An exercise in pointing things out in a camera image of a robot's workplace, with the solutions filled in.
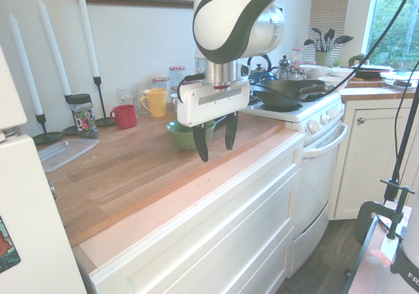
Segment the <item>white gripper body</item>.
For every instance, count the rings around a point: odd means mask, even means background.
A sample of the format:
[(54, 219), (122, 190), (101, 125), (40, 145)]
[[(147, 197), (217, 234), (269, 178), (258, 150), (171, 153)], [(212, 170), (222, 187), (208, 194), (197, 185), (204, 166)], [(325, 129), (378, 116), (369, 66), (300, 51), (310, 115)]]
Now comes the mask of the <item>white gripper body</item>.
[(181, 87), (180, 96), (177, 120), (184, 126), (193, 127), (246, 108), (249, 81), (234, 81), (225, 92), (215, 92), (212, 85), (188, 84)]

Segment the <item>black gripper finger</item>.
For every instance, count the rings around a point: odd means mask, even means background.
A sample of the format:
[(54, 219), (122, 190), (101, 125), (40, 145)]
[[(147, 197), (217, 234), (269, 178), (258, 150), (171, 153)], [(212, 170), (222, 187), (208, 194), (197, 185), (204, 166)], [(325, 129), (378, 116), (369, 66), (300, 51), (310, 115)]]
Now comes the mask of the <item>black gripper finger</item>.
[(234, 146), (234, 140), (236, 137), (236, 131), (238, 127), (238, 113), (233, 112), (228, 114), (225, 119), (226, 132), (225, 132), (225, 146), (227, 150), (232, 150)]
[(192, 134), (196, 150), (203, 162), (208, 161), (208, 147), (206, 143), (206, 127), (205, 124), (199, 124), (192, 128)]

